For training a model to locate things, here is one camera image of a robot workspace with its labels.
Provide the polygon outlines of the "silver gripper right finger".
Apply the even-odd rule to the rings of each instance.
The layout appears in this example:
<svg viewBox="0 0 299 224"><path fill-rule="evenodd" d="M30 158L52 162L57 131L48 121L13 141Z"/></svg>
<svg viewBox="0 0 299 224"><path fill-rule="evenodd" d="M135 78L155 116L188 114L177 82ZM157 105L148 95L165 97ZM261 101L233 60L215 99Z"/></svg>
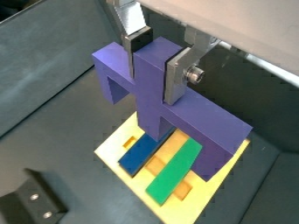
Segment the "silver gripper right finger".
<svg viewBox="0 0 299 224"><path fill-rule="evenodd" d="M188 25L184 30L184 41L189 46L165 63L163 101L168 105L173 105L183 97L188 82L197 84L201 81L204 71L199 68L200 59L220 42L217 38Z"/></svg>

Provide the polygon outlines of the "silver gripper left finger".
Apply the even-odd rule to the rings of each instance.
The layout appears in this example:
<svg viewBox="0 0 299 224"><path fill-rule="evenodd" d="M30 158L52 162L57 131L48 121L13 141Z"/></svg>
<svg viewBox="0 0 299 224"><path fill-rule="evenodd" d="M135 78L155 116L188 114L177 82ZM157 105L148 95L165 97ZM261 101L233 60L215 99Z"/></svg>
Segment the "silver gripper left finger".
<svg viewBox="0 0 299 224"><path fill-rule="evenodd" d="M141 5L136 0L106 0L106 5L121 33L129 74L135 77L133 53L153 41L153 30L145 24Z"/></svg>

